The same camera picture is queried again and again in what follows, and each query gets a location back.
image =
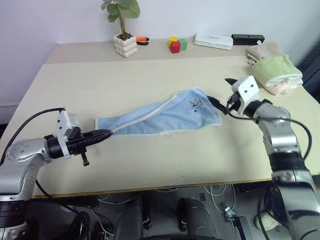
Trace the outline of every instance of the toy block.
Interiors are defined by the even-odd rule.
[[[169,48],[171,48],[171,43],[178,42],[178,38],[176,36],[171,36],[169,38]]]
[[[173,41],[173,42],[171,43],[170,49],[171,49],[171,52],[172,52],[173,54],[180,53],[180,42],[178,42],[178,41]]]
[[[180,43],[180,51],[184,51],[187,49],[187,40],[182,38],[182,39],[179,39],[178,42]]]

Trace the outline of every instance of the yellow block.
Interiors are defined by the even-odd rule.
[[[171,48],[171,43],[172,42],[178,42],[178,38],[176,36],[171,36],[169,38],[169,48]]]

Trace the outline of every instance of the white flower pot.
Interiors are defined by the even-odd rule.
[[[119,34],[113,37],[115,51],[121,56],[128,58],[138,51],[136,36],[132,36],[129,39],[122,40],[118,38]]]

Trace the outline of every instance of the cartoon logo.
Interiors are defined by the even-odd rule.
[[[199,108],[203,105],[202,101],[200,99],[193,99],[189,102],[192,105],[193,109]]]

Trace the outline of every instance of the green leaf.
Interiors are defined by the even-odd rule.
[[[121,6],[125,8],[129,7],[133,2],[133,0],[114,0],[114,1],[119,3]]]
[[[106,10],[108,11],[109,14],[111,15],[119,15],[119,8],[118,4],[110,3],[107,7]]]
[[[110,22],[110,23],[113,23],[115,20],[117,20],[117,18],[119,17],[119,15],[120,14],[118,14],[118,15],[109,15],[108,16],[108,21]]]
[[[105,10],[106,7],[107,7],[107,3],[106,3],[106,2],[102,3],[102,5],[101,5],[101,10]]]
[[[140,16],[140,7],[137,0],[132,0],[132,3],[128,7],[118,5],[120,13],[127,19],[136,19]]]

